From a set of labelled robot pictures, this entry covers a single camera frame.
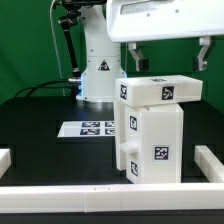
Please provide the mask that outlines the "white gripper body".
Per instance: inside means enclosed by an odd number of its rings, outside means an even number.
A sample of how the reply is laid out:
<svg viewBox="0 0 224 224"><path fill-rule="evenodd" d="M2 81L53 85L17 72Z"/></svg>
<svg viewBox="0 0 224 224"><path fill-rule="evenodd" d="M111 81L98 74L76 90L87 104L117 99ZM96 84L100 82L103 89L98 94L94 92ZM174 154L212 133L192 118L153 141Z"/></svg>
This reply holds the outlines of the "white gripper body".
<svg viewBox="0 0 224 224"><path fill-rule="evenodd" d="M108 0L106 17L114 42L224 34L224 0Z"/></svg>

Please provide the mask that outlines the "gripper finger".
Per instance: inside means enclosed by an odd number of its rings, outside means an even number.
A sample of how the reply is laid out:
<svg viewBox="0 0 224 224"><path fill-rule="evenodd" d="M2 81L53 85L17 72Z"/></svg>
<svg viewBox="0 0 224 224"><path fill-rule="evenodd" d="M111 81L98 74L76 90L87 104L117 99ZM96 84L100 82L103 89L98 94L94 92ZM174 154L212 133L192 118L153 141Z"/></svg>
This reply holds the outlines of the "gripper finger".
<svg viewBox="0 0 224 224"><path fill-rule="evenodd" d="M199 46L201 47L198 56L194 59L194 70L205 71L208 66L207 57L212 49L213 38L205 36L199 38Z"/></svg>
<svg viewBox="0 0 224 224"><path fill-rule="evenodd" d="M129 42L128 49L135 60L136 70L139 72L147 72L149 70L149 60L143 56L139 44L137 42Z"/></svg>

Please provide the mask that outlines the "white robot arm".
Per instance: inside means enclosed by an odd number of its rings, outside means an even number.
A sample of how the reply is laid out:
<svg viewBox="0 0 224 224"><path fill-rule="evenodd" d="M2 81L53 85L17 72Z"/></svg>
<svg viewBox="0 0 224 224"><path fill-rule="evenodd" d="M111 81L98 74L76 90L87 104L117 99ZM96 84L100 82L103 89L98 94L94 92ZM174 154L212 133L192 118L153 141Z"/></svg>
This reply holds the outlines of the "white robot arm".
<svg viewBox="0 0 224 224"><path fill-rule="evenodd" d="M202 71L211 38L224 35L224 0L102 0L80 9L86 41L87 67L79 98L111 102L115 80L124 76L120 44L126 42L136 68L148 65L139 42L197 37L202 49L196 65Z"/></svg>

